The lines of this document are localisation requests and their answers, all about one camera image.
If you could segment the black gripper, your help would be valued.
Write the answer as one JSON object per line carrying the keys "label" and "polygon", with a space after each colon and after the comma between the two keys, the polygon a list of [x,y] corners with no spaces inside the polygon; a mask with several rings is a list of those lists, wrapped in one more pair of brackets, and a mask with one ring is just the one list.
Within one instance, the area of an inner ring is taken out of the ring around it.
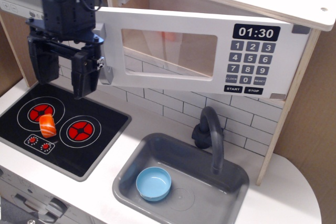
{"label": "black gripper", "polygon": [[[103,39],[93,33],[95,0],[42,0],[42,20],[29,18],[28,51],[36,79],[47,84],[59,77],[59,56],[71,59],[71,84],[76,100],[96,91]],[[66,47],[63,41],[83,42],[94,50]]]}

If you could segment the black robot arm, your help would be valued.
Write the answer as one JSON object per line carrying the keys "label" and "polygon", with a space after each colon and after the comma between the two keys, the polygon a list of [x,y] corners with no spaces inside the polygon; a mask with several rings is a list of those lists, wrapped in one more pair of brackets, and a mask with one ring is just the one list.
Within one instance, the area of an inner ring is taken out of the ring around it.
{"label": "black robot arm", "polygon": [[71,61],[71,83],[75,99],[94,92],[104,58],[104,40],[96,35],[96,12],[102,0],[41,0],[43,19],[29,18],[28,50],[40,84],[59,77],[59,57]]}

